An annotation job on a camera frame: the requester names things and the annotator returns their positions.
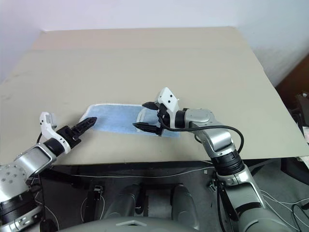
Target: white wall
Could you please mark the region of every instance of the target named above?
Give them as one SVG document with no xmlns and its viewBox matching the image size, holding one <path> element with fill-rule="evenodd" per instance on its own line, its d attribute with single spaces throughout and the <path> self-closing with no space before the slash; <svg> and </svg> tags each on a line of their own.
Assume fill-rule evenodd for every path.
<svg viewBox="0 0 309 232">
<path fill-rule="evenodd" d="M 277 85 L 309 52 L 308 9 L 308 0 L 0 0 L 0 81 L 40 30 L 235 26 Z"/>
</svg>

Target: blue towel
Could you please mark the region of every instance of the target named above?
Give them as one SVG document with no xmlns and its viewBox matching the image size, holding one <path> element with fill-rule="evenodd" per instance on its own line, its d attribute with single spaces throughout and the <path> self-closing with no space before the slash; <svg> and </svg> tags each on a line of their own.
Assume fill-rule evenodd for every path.
<svg viewBox="0 0 309 232">
<path fill-rule="evenodd" d="M 135 122 L 147 122 L 151 125 L 159 126 L 157 111 L 149 110 L 141 105 L 128 104 L 97 104 L 88 107 L 81 120 L 87 117 L 97 117 L 93 129 L 99 131 L 109 131 L 125 134 L 145 134 L 155 135 L 154 133 L 144 132 L 132 125 Z M 179 132 L 164 130 L 163 137 L 180 137 Z"/>
</svg>

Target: cardboard surface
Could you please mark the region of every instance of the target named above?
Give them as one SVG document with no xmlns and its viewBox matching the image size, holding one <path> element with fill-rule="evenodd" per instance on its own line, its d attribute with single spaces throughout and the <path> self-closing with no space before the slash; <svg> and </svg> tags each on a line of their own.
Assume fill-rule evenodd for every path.
<svg viewBox="0 0 309 232">
<path fill-rule="evenodd" d="M 43 33 L 0 86 L 0 162 L 33 145 L 42 111 L 73 126 L 96 103 L 142 104 L 163 87 L 181 108 L 211 109 L 245 137 L 243 159 L 309 155 L 253 52 L 234 28 Z M 239 137 L 232 133 L 236 147 Z M 89 130 L 57 164 L 209 160 L 193 134 L 161 138 Z"/>
</svg>

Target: black cable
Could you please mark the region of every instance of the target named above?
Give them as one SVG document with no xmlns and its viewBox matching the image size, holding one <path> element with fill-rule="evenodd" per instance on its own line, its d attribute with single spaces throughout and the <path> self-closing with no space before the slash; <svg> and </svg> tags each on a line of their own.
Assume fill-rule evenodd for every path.
<svg viewBox="0 0 309 232">
<path fill-rule="evenodd" d="M 217 209 L 218 209 L 218 218 L 221 226 L 222 232 L 226 232 L 223 222 L 222 222 L 222 216 L 221 216 L 221 209 L 220 209 L 220 184 L 219 180 L 217 180 Z"/>
<path fill-rule="evenodd" d="M 197 135 L 196 135 L 196 134 L 194 135 L 194 138 L 195 138 L 195 140 L 198 141 L 200 144 L 202 143 L 202 142 L 197 138 Z"/>
<path fill-rule="evenodd" d="M 42 132 L 40 133 L 40 135 L 39 135 L 39 137 L 37 139 L 37 144 L 40 142 L 41 137 L 42 137 Z"/>
<path fill-rule="evenodd" d="M 44 190 L 42 185 L 42 180 L 40 174 L 38 174 L 39 183 L 41 185 L 41 193 L 42 193 L 42 205 L 43 205 L 43 220 L 46 220 L 46 211 L 45 211 L 45 198 L 44 198 Z"/>
<path fill-rule="evenodd" d="M 305 213 L 305 211 L 304 211 L 299 205 L 297 205 L 297 204 L 293 204 L 293 205 L 292 205 L 292 216 L 293 216 L 295 225 L 298 227 L 299 232 L 301 232 L 300 226 L 299 226 L 299 224 L 298 224 L 298 222 L 297 222 L 297 219 L 296 219 L 296 216 L 295 216 L 295 213 L 294 213 L 294 211 L 295 211 L 295 206 L 297 206 L 297 207 L 301 210 L 301 212 L 303 212 L 303 214 L 306 216 L 306 218 L 307 218 L 308 220 L 309 220 L 309 217 L 308 217 L 308 215 Z"/>
<path fill-rule="evenodd" d="M 40 135 L 37 139 L 37 144 L 40 142 L 41 137 L 42 137 L 42 133 L 40 133 Z M 43 190 L 43 185 L 42 185 L 42 180 L 41 180 L 40 174 L 38 174 L 38 179 L 39 179 L 39 184 L 41 186 L 41 193 L 42 193 L 43 221 L 45 221 L 46 220 L 45 198 L 44 198 L 44 190 Z"/>
<path fill-rule="evenodd" d="M 170 128 L 168 127 L 164 121 L 163 121 L 163 117 L 162 116 L 158 116 L 159 117 L 159 122 L 161 124 L 161 126 L 164 128 L 164 129 L 167 129 L 169 131 L 176 131 L 176 132 L 182 132 L 182 131 L 200 131 L 200 130 L 206 130 L 206 129 L 229 129 L 229 130 L 232 130 L 232 131 L 235 131 L 239 136 L 240 136 L 240 146 L 238 148 L 238 153 L 241 152 L 242 148 L 243 148 L 243 144 L 244 144 L 244 137 L 242 135 L 242 133 L 237 130 L 236 128 L 234 127 L 230 127 L 230 126 L 224 126 L 224 125 L 218 125 L 218 126 L 204 126 L 204 127 L 194 127 L 194 128 Z"/>
</svg>

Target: floor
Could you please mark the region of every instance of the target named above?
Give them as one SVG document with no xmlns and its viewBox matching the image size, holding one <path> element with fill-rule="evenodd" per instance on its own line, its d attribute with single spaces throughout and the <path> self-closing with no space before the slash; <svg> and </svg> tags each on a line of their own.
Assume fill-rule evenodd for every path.
<svg viewBox="0 0 309 232">
<path fill-rule="evenodd" d="M 124 174 L 163 176 L 179 172 L 198 169 L 161 169 L 151 170 L 147 173 L 143 171 L 125 171 Z M 204 171 L 190 172 L 188 174 L 177 175 L 169 178 L 102 178 L 100 181 L 105 186 L 103 193 L 105 199 L 105 209 L 127 185 L 139 184 L 140 182 L 150 183 L 183 183 L 191 192 L 197 207 L 200 218 L 201 231 L 220 232 L 220 225 L 217 217 L 216 196 L 208 187 L 211 180 L 213 169 Z M 309 197 L 309 186 L 289 177 L 280 171 L 280 163 L 275 161 L 265 165 L 255 176 L 255 181 L 260 189 L 268 192 L 273 197 L 282 202 L 295 202 L 299 199 Z M 43 180 L 44 195 L 46 205 L 55 213 L 58 218 L 60 228 L 64 229 L 82 223 L 80 208 L 83 200 L 87 196 L 87 190 L 73 188 L 68 184 L 57 183 L 54 181 Z M 266 199 L 270 205 L 290 224 L 295 226 L 291 212 L 276 202 Z M 170 218 L 171 207 L 169 205 L 169 192 L 152 191 L 149 197 L 149 215 L 153 217 Z M 299 217 L 309 225 L 309 221 L 296 210 Z M 309 231 L 309 227 L 300 223 L 302 231 Z M 231 231 L 227 221 L 225 222 L 227 231 Z"/>
</svg>

